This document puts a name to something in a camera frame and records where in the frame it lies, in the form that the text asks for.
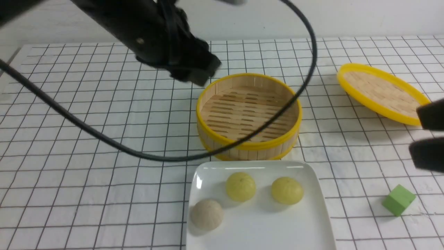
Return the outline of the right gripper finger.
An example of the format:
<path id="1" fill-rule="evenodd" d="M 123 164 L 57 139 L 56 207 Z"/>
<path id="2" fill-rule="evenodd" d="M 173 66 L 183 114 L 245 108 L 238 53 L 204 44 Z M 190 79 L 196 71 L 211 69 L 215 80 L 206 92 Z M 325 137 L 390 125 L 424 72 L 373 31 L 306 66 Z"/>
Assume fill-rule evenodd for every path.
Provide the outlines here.
<path id="1" fill-rule="evenodd" d="M 444 172 L 444 138 L 414 141 L 409 152 L 415 168 L 438 173 Z"/>
<path id="2" fill-rule="evenodd" d="M 433 101 L 416 109 L 424 130 L 444 131 L 444 100 Z"/>

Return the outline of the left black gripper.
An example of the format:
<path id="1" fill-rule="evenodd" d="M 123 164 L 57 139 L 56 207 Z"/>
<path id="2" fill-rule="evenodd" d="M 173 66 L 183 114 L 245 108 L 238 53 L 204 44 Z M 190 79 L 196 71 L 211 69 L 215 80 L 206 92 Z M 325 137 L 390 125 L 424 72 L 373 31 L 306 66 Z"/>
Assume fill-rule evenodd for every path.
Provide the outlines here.
<path id="1" fill-rule="evenodd" d="M 120 41 L 136 59 L 171 78 L 204 86 L 221 66 L 208 44 L 193 36 L 185 12 L 173 0 L 119 0 Z"/>

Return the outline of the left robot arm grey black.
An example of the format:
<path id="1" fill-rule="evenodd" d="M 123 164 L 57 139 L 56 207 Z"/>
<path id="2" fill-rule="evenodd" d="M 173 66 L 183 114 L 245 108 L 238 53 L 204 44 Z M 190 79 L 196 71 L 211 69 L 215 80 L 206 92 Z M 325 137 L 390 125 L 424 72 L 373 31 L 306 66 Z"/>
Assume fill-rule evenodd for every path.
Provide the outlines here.
<path id="1" fill-rule="evenodd" d="M 74 0 L 83 13 L 135 54 L 173 79 L 204 86 L 221 66 L 206 41 L 195 37 L 175 0 Z"/>

